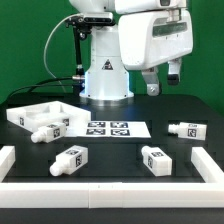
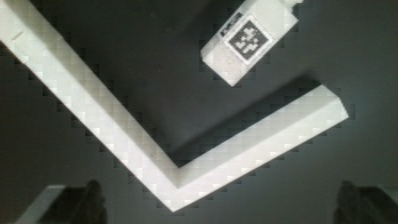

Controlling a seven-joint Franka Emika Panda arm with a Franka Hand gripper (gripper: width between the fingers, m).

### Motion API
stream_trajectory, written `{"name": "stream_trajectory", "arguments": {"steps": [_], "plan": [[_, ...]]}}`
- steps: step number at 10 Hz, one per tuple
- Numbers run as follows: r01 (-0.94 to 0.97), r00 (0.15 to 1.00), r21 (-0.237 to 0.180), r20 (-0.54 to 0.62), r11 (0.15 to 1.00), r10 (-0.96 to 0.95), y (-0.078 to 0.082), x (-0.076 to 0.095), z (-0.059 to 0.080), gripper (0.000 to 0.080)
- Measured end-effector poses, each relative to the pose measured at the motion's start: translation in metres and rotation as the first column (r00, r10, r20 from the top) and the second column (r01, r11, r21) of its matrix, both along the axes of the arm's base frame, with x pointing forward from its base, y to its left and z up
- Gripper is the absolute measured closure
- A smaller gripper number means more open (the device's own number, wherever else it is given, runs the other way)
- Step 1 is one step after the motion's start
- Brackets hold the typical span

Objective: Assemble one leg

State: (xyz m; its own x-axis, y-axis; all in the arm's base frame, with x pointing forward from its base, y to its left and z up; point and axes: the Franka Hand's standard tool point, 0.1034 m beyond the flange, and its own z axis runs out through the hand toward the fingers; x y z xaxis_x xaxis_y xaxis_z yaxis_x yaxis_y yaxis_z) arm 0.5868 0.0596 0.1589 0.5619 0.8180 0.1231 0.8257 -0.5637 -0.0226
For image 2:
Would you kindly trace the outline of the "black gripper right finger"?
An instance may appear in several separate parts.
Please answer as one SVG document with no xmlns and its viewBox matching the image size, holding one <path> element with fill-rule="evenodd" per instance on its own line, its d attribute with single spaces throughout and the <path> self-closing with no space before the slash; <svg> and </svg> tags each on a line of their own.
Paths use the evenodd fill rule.
<svg viewBox="0 0 398 224">
<path fill-rule="evenodd" d="M 332 224 L 398 224 L 398 187 L 343 181 Z"/>
</svg>

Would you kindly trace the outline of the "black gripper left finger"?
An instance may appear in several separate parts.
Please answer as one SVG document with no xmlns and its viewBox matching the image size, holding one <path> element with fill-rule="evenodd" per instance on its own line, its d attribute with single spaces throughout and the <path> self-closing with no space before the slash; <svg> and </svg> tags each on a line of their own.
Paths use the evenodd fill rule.
<svg viewBox="0 0 398 224">
<path fill-rule="evenodd" d="M 100 183 L 91 180 L 84 187 L 48 185 L 16 224 L 107 224 Z"/>
</svg>

